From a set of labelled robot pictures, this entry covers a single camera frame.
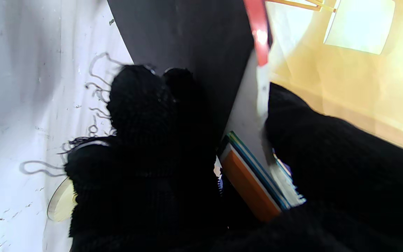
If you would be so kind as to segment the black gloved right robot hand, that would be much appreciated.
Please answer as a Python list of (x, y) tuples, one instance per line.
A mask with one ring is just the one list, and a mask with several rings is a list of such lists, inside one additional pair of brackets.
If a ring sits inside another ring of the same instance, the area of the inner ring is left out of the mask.
[(189, 70), (126, 65), (107, 103), (114, 136), (78, 138), (73, 252), (403, 252), (403, 149), (271, 83), (267, 139), (304, 204), (228, 226), (214, 122)]

